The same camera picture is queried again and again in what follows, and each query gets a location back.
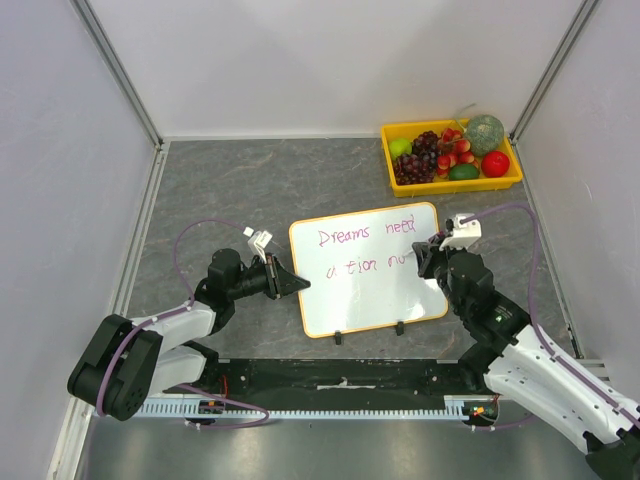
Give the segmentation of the orange framed whiteboard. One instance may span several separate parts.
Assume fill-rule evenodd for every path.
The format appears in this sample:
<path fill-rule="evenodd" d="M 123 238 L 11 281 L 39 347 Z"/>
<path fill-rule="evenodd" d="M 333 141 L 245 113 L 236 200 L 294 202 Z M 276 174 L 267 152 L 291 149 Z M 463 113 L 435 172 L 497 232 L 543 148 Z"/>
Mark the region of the orange framed whiteboard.
<path fill-rule="evenodd" d="M 438 319 L 448 302 L 417 275 L 414 242 L 438 232 L 429 202 L 319 217 L 289 229 L 295 273 L 311 282 L 299 294 L 305 334 L 330 337 Z"/>

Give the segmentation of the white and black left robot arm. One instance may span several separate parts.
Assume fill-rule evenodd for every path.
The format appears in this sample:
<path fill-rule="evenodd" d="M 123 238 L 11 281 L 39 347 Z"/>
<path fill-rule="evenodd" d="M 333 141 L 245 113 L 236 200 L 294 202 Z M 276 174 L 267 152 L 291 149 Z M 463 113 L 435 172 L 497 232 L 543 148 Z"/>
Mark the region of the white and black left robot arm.
<path fill-rule="evenodd" d="M 224 328 L 240 299 L 263 294 L 278 300 L 310 286 L 273 254 L 244 264 L 237 251 L 220 249 L 182 305 L 145 318 L 105 317 L 73 368 L 67 391 L 119 421 L 131 418 L 148 396 L 180 384 L 211 392 L 220 378 L 210 362 L 217 356 L 198 347 L 197 340 Z"/>

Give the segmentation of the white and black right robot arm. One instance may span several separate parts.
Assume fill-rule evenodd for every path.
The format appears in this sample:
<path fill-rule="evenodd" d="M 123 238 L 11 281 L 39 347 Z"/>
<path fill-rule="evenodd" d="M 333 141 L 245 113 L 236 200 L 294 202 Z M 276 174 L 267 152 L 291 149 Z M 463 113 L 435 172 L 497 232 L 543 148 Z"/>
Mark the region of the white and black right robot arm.
<path fill-rule="evenodd" d="M 601 479 L 639 476 L 639 404 L 600 380 L 496 290 L 482 258 L 439 240 L 416 242 L 418 275 L 437 283 L 474 339 L 458 381 L 488 388 L 553 427 Z"/>

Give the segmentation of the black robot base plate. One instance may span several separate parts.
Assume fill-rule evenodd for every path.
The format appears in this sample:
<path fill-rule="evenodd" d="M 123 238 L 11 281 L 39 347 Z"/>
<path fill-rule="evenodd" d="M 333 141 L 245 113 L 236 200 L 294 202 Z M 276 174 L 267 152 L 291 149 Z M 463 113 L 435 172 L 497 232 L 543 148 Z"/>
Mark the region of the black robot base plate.
<path fill-rule="evenodd" d="M 218 360 L 195 386 L 270 411 L 437 409 L 449 395 L 490 394 L 458 362 L 425 359 Z"/>

